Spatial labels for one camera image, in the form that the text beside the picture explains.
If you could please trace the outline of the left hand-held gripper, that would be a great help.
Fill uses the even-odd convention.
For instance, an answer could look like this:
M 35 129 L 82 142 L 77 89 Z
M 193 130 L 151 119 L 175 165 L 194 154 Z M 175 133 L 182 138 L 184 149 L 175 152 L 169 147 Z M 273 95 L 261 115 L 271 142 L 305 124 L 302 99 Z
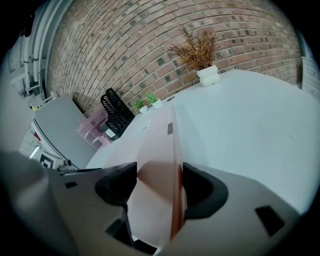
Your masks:
M 39 162 L 43 167 L 56 170 L 58 173 L 86 173 L 101 169 L 78 169 L 72 164 L 69 159 L 61 159 L 45 152 L 41 153 Z

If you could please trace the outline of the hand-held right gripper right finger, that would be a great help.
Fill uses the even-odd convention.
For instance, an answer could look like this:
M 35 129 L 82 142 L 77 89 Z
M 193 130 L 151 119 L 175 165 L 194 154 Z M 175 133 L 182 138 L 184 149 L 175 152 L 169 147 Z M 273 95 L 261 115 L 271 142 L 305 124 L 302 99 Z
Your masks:
M 198 164 L 183 164 L 187 207 L 163 256 L 265 256 L 300 214 L 262 183 Z

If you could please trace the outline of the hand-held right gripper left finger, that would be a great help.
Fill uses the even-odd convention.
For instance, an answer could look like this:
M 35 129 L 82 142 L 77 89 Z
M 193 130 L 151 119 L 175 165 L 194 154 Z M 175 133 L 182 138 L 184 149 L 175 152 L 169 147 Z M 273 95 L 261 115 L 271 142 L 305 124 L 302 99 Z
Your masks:
M 128 220 L 136 162 L 70 175 L 50 172 L 48 177 L 78 255 L 136 255 Z

